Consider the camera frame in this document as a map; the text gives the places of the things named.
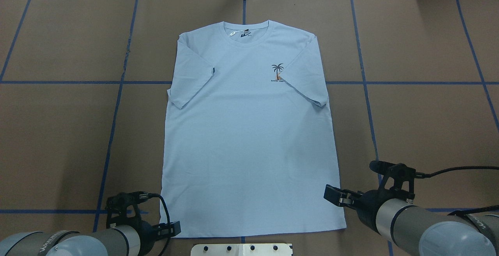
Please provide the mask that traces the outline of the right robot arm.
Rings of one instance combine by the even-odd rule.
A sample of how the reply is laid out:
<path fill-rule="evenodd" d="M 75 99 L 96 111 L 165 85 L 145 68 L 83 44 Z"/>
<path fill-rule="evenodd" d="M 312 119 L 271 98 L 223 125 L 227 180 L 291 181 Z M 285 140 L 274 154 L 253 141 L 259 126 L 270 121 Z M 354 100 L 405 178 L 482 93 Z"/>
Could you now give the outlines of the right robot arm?
<path fill-rule="evenodd" d="M 386 189 L 354 192 L 326 185 L 324 199 L 355 210 L 369 229 L 412 256 L 497 256 L 498 215 L 439 215 Z"/>

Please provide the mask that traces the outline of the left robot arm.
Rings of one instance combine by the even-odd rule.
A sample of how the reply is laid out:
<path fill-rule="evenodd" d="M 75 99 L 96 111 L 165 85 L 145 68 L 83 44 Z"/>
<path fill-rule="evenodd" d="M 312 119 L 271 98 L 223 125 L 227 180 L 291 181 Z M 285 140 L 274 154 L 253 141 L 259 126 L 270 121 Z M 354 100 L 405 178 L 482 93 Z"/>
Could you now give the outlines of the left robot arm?
<path fill-rule="evenodd" d="M 72 230 L 17 233 L 3 239 L 0 249 L 2 256 L 145 256 L 156 242 L 180 233 L 180 222 L 115 222 L 91 234 Z"/>

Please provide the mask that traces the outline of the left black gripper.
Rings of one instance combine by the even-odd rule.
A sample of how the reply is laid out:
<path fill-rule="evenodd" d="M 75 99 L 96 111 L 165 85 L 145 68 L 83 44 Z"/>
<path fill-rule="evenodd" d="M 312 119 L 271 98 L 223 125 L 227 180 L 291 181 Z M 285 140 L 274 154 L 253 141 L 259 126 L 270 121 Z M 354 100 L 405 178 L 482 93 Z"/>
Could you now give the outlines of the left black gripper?
<path fill-rule="evenodd" d="M 138 235 L 140 238 L 140 251 L 151 251 L 155 242 L 170 239 L 181 233 L 180 221 L 151 225 L 140 221 Z"/>

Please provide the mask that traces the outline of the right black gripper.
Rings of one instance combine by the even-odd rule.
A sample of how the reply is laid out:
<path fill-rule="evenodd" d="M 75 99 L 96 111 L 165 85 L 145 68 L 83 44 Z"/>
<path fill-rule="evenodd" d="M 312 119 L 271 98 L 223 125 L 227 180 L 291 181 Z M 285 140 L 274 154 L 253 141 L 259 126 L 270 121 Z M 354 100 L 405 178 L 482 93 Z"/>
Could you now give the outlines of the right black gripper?
<path fill-rule="evenodd" d="M 337 207 L 354 209 L 362 224 L 378 233 L 376 216 L 383 203 L 390 199 L 390 193 L 388 190 L 369 190 L 362 193 L 326 184 L 323 198 Z"/>

